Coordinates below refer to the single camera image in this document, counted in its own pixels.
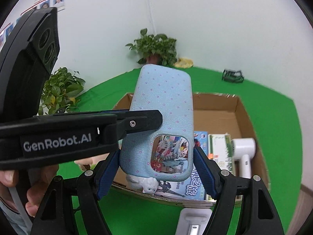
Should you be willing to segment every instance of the white hair dryer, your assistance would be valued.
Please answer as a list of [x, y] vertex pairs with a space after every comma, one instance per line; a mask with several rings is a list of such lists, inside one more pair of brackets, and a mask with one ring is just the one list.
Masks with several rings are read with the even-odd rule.
[[233, 139], [234, 160], [239, 161], [239, 176], [250, 179], [251, 159], [255, 156], [255, 141], [253, 138]]

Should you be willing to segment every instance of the book cover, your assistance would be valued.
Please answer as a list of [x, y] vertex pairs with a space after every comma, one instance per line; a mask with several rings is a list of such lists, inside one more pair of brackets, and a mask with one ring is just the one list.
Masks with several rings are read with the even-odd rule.
[[[229, 134], [209, 134], [209, 158], [213, 159], [220, 169], [226, 169], [235, 175], [235, 164], [232, 154], [231, 138]], [[206, 200], [216, 202], [210, 195]]]
[[[194, 146], [200, 146], [205, 154], [208, 154], [208, 133], [194, 132]], [[195, 167], [191, 176], [182, 182], [159, 181], [159, 187], [155, 195], [176, 197], [191, 200], [204, 200], [205, 190]]]

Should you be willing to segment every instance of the white wall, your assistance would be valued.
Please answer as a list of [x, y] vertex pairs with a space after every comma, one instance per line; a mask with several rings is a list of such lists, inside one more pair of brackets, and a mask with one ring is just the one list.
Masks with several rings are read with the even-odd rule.
[[[4, 26], [34, 3], [20, 0]], [[145, 27], [152, 28], [147, 0], [65, 0], [58, 13], [60, 54], [54, 68], [79, 71], [85, 90], [133, 70], [139, 57], [125, 44]]]
[[[33, 5], [20, 0], [8, 22]], [[124, 47], [148, 27], [178, 39], [195, 65], [241, 69], [295, 100], [303, 134], [302, 182], [313, 190], [313, 29], [294, 0], [65, 0], [56, 68], [79, 70], [86, 89], [136, 67]]]
[[303, 136], [302, 183], [313, 190], [313, 29], [294, 0], [150, 0], [155, 29], [198, 67], [242, 70], [294, 99]]

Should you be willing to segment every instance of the light blue phone case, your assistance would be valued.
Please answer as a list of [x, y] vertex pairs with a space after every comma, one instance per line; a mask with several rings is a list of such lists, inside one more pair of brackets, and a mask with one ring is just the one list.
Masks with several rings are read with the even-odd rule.
[[[147, 64], [142, 67], [130, 110], [159, 110], [163, 123], [158, 130], [129, 134], [122, 142], [120, 166], [126, 174], [154, 177], [163, 181], [184, 181], [193, 168], [193, 104], [190, 76], [180, 70]], [[184, 137], [188, 159], [179, 172], [157, 172], [151, 167], [153, 140], [159, 135]], [[177, 166], [181, 159], [168, 165]]]

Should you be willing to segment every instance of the green leaves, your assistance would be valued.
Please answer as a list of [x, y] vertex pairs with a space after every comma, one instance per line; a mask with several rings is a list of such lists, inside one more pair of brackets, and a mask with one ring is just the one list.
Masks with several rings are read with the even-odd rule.
[[139, 63], [139, 64], [145, 64], [146, 62], [147, 62], [147, 59], [141, 58], [141, 59], [139, 59], [139, 61], [138, 61], [137, 63]]
[[53, 85], [51, 87], [51, 92], [53, 93], [53, 95], [59, 96], [60, 93], [61, 93], [61, 90], [60, 90], [60, 88], [58, 86]]
[[59, 68], [44, 84], [41, 96], [41, 106], [38, 114], [43, 115], [43, 109], [48, 108], [49, 114], [54, 114], [58, 109], [76, 108], [79, 102], [76, 96], [84, 89], [85, 80], [72, 75], [66, 67]]
[[43, 115], [43, 107], [42, 106], [39, 107], [38, 115], [40, 115], [40, 116]]
[[176, 52], [176, 39], [168, 38], [166, 34], [160, 33], [154, 36], [153, 34], [147, 35], [148, 29], [140, 31], [141, 38], [135, 39], [134, 44], [128, 43], [126, 47], [130, 50], [137, 50], [142, 59], [138, 61], [139, 64], [145, 64], [146, 58], [150, 55], [158, 54], [159, 65], [173, 66], [177, 61]]
[[146, 35], [147, 32], [148, 32], [148, 29], [147, 29], [147, 28], [140, 30], [140, 34], [141, 34], [142, 36]]
[[66, 89], [66, 95], [68, 97], [74, 97], [78, 95], [81, 91], [84, 90], [84, 87], [78, 84], [69, 85]]
[[163, 33], [160, 33], [160, 34], [157, 34], [155, 38], [156, 38], [156, 39], [161, 38], [162, 40], [166, 40], [166, 39], [167, 39], [167, 36], [166, 36], [165, 34], [163, 34]]

